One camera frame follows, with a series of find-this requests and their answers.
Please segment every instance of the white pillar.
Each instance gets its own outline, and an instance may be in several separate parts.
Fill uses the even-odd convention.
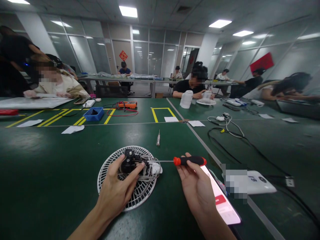
[[[34,45],[44,53],[59,57],[51,39],[44,27],[41,18],[36,13],[16,12],[21,24],[28,33]]]
[[[210,64],[211,56],[213,54],[218,39],[219,36],[213,33],[206,33],[203,37],[197,61],[203,62],[203,65],[206,67],[208,67]]]

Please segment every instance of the screwdriver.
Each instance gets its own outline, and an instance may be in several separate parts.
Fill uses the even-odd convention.
[[[160,162],[160,163],[163,163],[163,162],[173,162],[174,165],[176,166],[179,166],[179,165],[182,165],[182,166],[186,166],[187,165],[187,161],[190,161],[192,163],[195,163],[195,164],[198,164],[200,166],[204,166],[207,164],[207,160],[205,160],[203,157],[199,157],[199,156],[191,156],[191,157],[174,157],[173,158],[173,161],[172,160],[165,160],[165,161],[156,161],[156,160],[152,160],[152,161],[147,161],[147,162]]]

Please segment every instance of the phone screen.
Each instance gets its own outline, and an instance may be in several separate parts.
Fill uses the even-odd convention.
[[[234,210],[231,203],[227,199],[226,195],[224,195],[223,191],[221,190],[217,182],[214,180],[208,168],[206,166],[201,166],[201,169],[209,176],[211,180],[213,193],[216,197],[216,207],[224,222],[227,225],[241,223],[239,215]]]
[[[74,104],[82,104],[85,103],[88,99],[87,98],[80,98],[74,102]]]

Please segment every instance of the orange multimeter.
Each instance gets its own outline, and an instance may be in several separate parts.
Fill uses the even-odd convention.
[[[137,108],[138,103],[137,102],[119,102],[118,107],[120,108]]]

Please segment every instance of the blue plastic tray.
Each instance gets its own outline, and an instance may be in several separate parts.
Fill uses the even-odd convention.
[[[96,115],[92,115],[92,111],[95,110],[98,112]],[[100,121],[104,115],[103,107],[93,107],[90,108],[83,116],[88,122]]]

